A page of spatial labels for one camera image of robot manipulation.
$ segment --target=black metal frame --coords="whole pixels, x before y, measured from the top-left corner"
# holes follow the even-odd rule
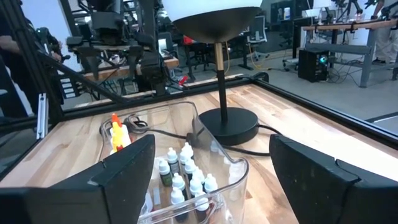
[[[16,39],[20,43],[20,48],[24,56],[24,60],[27,62],[28,68],[32,72],[35,81],[37,82],[36,85],[38,85],[38,87],[43,92],[48,93],[49,99],[52,102],[52,105],[50,106],[50,114],[52,115],[51,122],[53,126],[55,126],[55,124],[61,121],[68,121],[70,119],[94,116],[96,114],[108,113],[112,111],[123,110],[126,108],[134,108],[142,105],[150,105],[153,103],[174,100],[177,98],[208,93],[210,91],[216,91],[218,89],[217,82],[209,82],[209,83],[191,86],[190,88],[187,88],[184,91],[177,92],[171,95],[155,96],[155,97],[150,96],[147,98],[125,101],[123,103],[115,103],[113,101],[110,101],[98,105],[87,106],[84,108],[74,108],[71,110],[65,110],[59,113],[60,105],[59,103],[58,104],[54,103],[54,101],[55,102],[58,101],[55,100],[55,98],[53,97],[55,95],[53,94],[52,89],[50,88],[49,85],[50,78],[45,74],[45,70],[43,69],[42,64],[39,60],[42,57],[38,57],[38,53],[34,49],[33,40],[29,37],[29,35],[27,35],[24,32],[24,30],[26,30],[26,23],[22,19],[24,18],[22,10],[19,7],[19,5],[17,5],[16,2],[17,1],[14,0],[3,0],[0,3],[0,9],[4,11],[5,8],[7,8],[8,13],[5,15],[5,17],[7,18],[8,22],[10,22],[16,34]],[[398,150],[397,135],[388,133],[387,131],[378,128],[369,122],[354,118],[350,115],[341,113],[331,108],[327,108],[325,106],[319,105],[318,103],[306,100],[300,96],[297,96],[283,89],[272,86],[271,84],[264,82],[262,80],[253,80],[247,76],[239,76],[232,79],[227,79],[225,81],[226,88],[232,88],[235,86],[242,86],[248,84],[257,85],[271,93],[275,93],[276,95],[286,98],[289,101],[296,103],[310,111],[320,114],[354,131],[357,131],[363,134],[364,136],[372,138],[382,144],[385,144],[391,148]],[[2,125],[0,126],[0,132],[4,130],[15,131],[18,129],[31,128],[34,127],[35,125],[36,121],[34,118],[32,118],[23,122],[9,123],[7,125],[8,127]]]

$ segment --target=glass panel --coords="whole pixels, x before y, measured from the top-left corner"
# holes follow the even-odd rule
[[[35,143],[34,129],[0,134],[0,177],[3,178]]]

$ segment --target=plastic container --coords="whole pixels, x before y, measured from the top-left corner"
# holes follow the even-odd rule
[[[249,172],[248,162],[245,159],[234,161],[225,153],[225,150],[199,120],[197,109],[193,103],[181,102],[157,107],[146,106],[145,110],[128,109],[123,112],[124,114],[117,114],[121,121],[128,121],[132,127],[133,133],[129,133],[129,136],[133,142],[146,134],[153,134],[156,143],[154,168],[148,188],[154,206],[152,211],[140,215],[138,223],[176,223],[175,217],[185,213],[188,214],[185,223],[198,223],[197,211],[198,208],[202,210],[202,207],[207,207],[207,205],[201,206],[204,203],[209,204],[209,209],[206,211],[207,217],[203,223],[243,222],[246,182]],[[110,118],[109,114],[109,120],[105,121],[101,127],[103,137],[101,159],[109,156],[112,150],[111,136],[108,131],[111,128]],[[137,121],[140,121],[141,124],[146,123],[147,126],[137,125]],[[159,131],[166,131],[174,136]],[[159,160],[167,159],[170,147],[176,150],[178,159],[180,159],[181,148],[185,145],[187,135],[193,138],[190,139],[193,140],[190,143],[195,164],[203,171],[205,177],[207,174],[212,174],[216,178],[218,188],[192,198],[186,175],[182,175],[189,199],[172,205],[172,187],[165,187],[162,184]]]

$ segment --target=black box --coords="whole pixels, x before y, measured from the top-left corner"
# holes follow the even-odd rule
[[[298,55],[298,77],[310,82],[325,81],[328,76],[327,50],[300,50]]]

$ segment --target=white wall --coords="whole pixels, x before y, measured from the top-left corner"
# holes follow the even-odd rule
[[[25,0],[22,5],[22,10],[26,18],[32,21],[35,28],[49,28],[51,34],[63,44],[65,44],[66,38],[71,36],[58,0]],[[68,52],[66,46],[63,46],[62,54],[71,56],[71,58],[64,63],[66,66],[75,71],[81,70],[80,64],[77,63],[76,56]]]

